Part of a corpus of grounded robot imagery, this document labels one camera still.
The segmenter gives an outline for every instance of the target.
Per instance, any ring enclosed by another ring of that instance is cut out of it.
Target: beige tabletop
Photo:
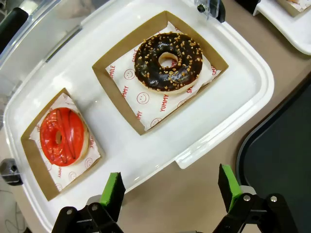
[[[217,181],[219,164],[234,169],[245,135],[261,122],[311,71],[311,56],[297,51],[263,16],[253,17],[234,0],[223,0],[226,21],[270,66],[275,90],[270,102],[247,123],[187,169],[172,163],[125,195],[119,225],[126,233],[198,230],[211,233],[226,214]],[[0,140],[4,143],[3,132]],[[8,153],[1,147],[1,154]],[[12,191],[34,233],[45,232],[21,187]],[[259,233],[256,226],[245,233]]]

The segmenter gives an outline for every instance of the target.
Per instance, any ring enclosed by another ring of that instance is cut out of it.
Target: black tray
[[[282,194],[300,233],[311,233],[311,74],[244,140],[236,175],[265,198]]]

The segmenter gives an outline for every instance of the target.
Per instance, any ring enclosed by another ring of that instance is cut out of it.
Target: white plastic tray
[[[91,67],[124,36],[164,10],[199,32],[229,68],[183,111],[139,136],[110,101]],[[110,172],[120,171],[129,191],[174,160],[181,168],[189,166],[257,113],[274,89],[272,72],[258,53],[227,23],[213,18],[206,21],[190,0],[113,1],[90,15],[83,27],[48,63],[38,64],[29,74],[4,115],[7,142],[22,173],[23,189],[47,231],[52,230],[62,207],[81,209],[88,198],[101,194]],[[47,201],[29,167],[20,137],[63,87],[105,150],[106,160]]]
[[[311,55],[311,10],[292,17],[276,0],[261,0],[257,4],[254,15],[261,12],[304,54]]]

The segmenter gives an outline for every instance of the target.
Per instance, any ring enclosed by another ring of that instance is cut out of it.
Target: cardboard box
[[[108,72],[105,70],[107,66],[116,61],[119,57],[126,54],[129,50],[142,43],[144,39],[149,38],[150,36],[156,34],[162,29],[167,27],[168,22],[171,22],[176,28],[181,32],[187,33],[192,37],[196,42],[200,43],[200,47],[203,50],[204,56],[209,60],[212,66],[217,70],[222,72],[217,76],[219,77],[227,68],[228,64],[224,59],[217,53],[217,51],[193,28],[188,24],[183,22],[181,19],[173,15],[168,11],[161,12],[160,14],[154,16],[150,20],[146,21],[144,24],[140,25],[130,34],[128,34],[123,40],[117,43],[112,47],[105,55],[103,55],[94,65],[93,70],[97,76],[98,81],[102,85],[103,89],[114,103],[118,111],[122,116],[127,120],[127,122],[140,134],[144,134],[145,129],[143,124],[137,119],[136,114],[132,111],[131,107],[122,96],[122,93],[119,91],[115,82],[111,79]],[[208,85],[202,86],[198,91],[197,95],[206,90]]]
[[[307,9],[300,12],[295,7],[293,7],[287,0],[277,0],[277,2],[293,17],[311,9],[311,7],[309,6]]]
[[[28,163],[30,165],[30,168],[35,176],[35,179],[37,180],[43,194],[45,195],[47,200],[52,200],[54,197],[56,197],[60,192],[58,191],[49,171],[47,170],[47,167],[45,163],[43,162],[43,159],[41,157],[39,148],[37,147],[34,140],[30,139],[30,134],[36,127],[37,123],[40,121],[40,119],[44,116],[44,114],[49,110],[49,108],[52,106],[52,104],[57,100],[57,98],[62,94],[65,93],[70,97],[70,94],[68,91],[64,88],[62,89],[43,109],[42,111],[36,116],[36,118],[31,122],[31,124],[28,126],[26,131],[21,137],[21,143],[24,148]],[[80,112],[78,112],[81,119],[86,124],[85,120],[81,116]],[[101,157],[104,155],[103,149],[100,148],[99,143],[96,141],[94,135],[89,130],[88,125],[86,124],[90,136],[92,136],[97,144],[99,154]],[[100,159],[97,159],[93,165],[88,168],[86,171],[89,171]],[[77,177],[72,183],[70,183],[68,186],[66,186],[64,189],[67,189],[70,187],[73,183],[77,183],[76,180],[81,180],[85,176],[85,172]]]

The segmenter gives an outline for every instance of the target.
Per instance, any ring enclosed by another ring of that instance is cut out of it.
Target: red donut
[[[40,127],[40,143],[51,164],[69,166],[86,155],[88,131],[70,108],[49,112]]]

